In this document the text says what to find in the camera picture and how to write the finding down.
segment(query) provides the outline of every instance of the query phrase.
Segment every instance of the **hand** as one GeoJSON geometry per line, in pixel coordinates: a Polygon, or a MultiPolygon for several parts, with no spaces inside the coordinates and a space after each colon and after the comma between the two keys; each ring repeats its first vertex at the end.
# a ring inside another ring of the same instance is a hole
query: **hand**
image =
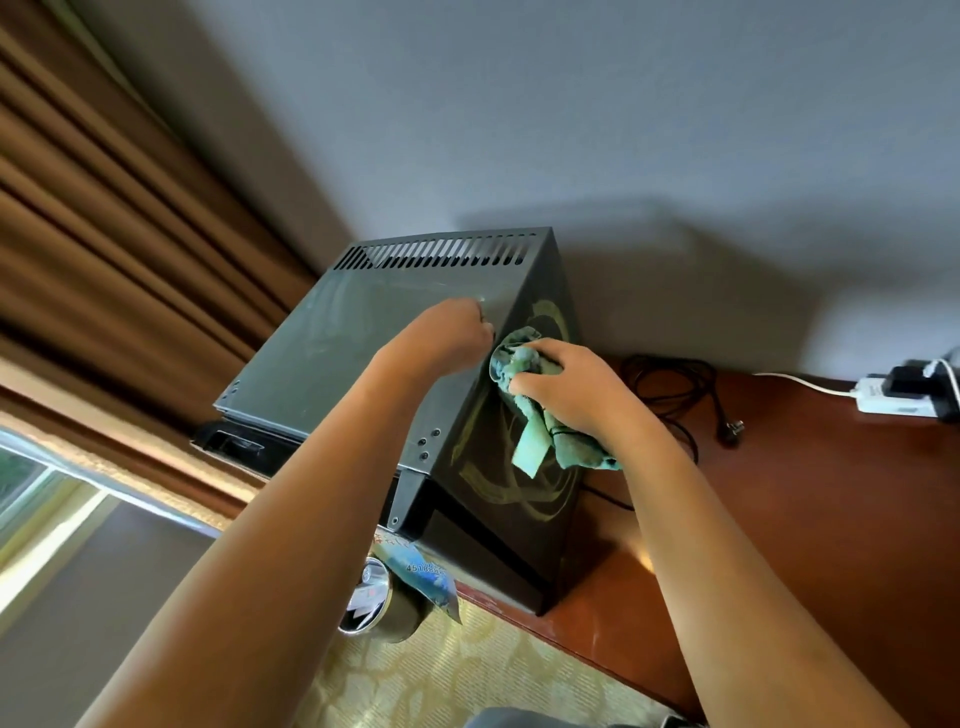
{"type": "Polygon", "coordinates": [[[476,364],[493,348],[493,324],[475,299],[447,299],[427,308],[381,352],[396,366],[432,380],[476,364]]]}
{"type": "Polygon", "coordinates": [[[637,399],[607,362],[587,347],[557,339],[538,339],[532,347],[564,367],[558,375],[522,373],[510,382],[510,392],[540,403],[564,425],[578,429],[612,451],[611,442],[625,418],[646,406],[637,399]]]}

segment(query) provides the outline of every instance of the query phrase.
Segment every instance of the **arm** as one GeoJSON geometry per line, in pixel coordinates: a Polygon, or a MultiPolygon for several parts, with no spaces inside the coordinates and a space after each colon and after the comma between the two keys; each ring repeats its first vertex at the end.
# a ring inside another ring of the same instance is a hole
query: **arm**
{"type": "Polygon", "coordinates": [[[714,728],[904,726],[777,579],[662,423],[590,350],[544,339],[564,366],[515,394],[620,462],[693,684],[714,728]]]}
{"type": "Polygon", "coordinates": [[[491,347],[479,305],[460,299],[380,350],[187,574],[80,726],[288,724],[356,585],[420,401],[491,347]]]}

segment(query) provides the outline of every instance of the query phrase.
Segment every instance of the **patterned carpet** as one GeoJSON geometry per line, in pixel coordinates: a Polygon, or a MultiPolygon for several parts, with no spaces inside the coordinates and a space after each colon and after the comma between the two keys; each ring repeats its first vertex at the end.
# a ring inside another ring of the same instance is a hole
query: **patterned carpet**
{"type": "Polygon", "coordinates": [[[660,703],[479,607],[463,626],[434,611],[409,640],[338,638],[300,706],[299,728],[461,728],[488,707],[574,723],[659,726],[660,703]]]}

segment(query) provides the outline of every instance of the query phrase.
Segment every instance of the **power strip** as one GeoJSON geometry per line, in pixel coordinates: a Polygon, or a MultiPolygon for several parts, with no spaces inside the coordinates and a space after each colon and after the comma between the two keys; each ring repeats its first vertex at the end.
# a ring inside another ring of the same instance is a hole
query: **power strip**
{"type": "Polygon", "coordinates": [[[937,417],[933,400],[924,395],[918,399],[887,397],[883,394],[885,376],[864,376],[853,387],[856,408],[874,415],[907,415],[908,417],[937,417]]]}

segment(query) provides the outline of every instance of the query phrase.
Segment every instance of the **left hand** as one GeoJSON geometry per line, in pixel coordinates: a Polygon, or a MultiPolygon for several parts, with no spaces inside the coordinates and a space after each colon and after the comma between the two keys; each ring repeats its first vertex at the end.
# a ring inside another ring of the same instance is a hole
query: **left hand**
{"type": "Polygon", "coordinates": [[[427,308],[381,352],[400,367],[433,378],[476,364],[493,348],[493,324],[475,299],[447,299],[427,308]]]}

